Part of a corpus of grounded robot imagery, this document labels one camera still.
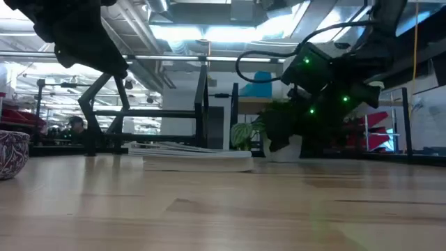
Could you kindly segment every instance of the white pot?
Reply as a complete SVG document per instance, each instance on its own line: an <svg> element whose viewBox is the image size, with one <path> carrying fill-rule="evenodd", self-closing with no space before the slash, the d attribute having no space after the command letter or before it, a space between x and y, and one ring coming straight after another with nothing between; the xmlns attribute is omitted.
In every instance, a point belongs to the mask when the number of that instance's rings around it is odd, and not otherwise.
<svg viewBox="0 0 446 251"><path fill-rule="evenodd" d="M271 162L298 162L300 159L300 150L302 149L302 137L293 135L289 138L290 144L284 148L271 153L271 141L267 137L263 137L263 152L265 157Z"/></svg>

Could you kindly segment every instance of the patterned bowl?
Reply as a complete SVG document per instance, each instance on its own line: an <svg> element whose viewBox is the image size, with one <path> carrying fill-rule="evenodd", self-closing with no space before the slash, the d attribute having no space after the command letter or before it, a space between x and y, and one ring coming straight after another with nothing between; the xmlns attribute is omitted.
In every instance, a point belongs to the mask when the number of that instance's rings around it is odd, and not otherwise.
<svg viewBox="0 0 446 251"><path fill-rule="evenodd" d="M29 135L0 130L0 181L14 178L29 158Z"/></svg>

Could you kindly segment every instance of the metal rail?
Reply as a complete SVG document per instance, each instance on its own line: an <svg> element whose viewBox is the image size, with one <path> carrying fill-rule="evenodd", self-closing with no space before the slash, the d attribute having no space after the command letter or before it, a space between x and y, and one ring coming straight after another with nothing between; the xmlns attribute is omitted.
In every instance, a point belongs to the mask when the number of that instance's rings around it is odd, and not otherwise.
<svg viewBox="0 0 446 251"><path fill-rule="evenodd" d="M236 56L167 56L167 55L123 55L124 59L131 61L139 60L159 60L159 61L200 61L200 62L235 62ZM0 59L6 61L23 60L23 59L56 59L56 55L52 52L11 52L0 51ZM273 63L283 64L285 59L270 58L244 58L240 60L246 63Z"/></svg>

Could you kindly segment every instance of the person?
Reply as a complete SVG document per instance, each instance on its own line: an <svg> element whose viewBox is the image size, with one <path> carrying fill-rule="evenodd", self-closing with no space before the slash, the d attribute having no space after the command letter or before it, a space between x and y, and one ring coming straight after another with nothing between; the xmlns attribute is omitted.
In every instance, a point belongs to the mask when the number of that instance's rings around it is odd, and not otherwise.
<svg viewBox="0 0 446 251"><path fill-rule="evenodd" d="M69 120L71 130L73 132L71 141L73 144L84 144L86 139L86 129L84 128L84 120L79 116L72 116Z"/></svg>

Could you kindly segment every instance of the yellow cable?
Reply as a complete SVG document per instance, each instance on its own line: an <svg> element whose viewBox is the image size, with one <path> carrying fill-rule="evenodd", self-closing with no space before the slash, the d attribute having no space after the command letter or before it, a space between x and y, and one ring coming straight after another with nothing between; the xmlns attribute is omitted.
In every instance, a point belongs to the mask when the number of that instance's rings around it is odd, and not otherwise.
<svg viewBox="0 0 446 251"><path fill-rule="evenodd" d="M418 0L415 4L415 44L413 47L413 76L412 76L412 89L410 90L409 106L412 105L413 94L415 92L415 83L417 82L417 54L418 54L418 13L420 12L420 4ZM409 107L409 121L412 119L412 107Z"/></svg>

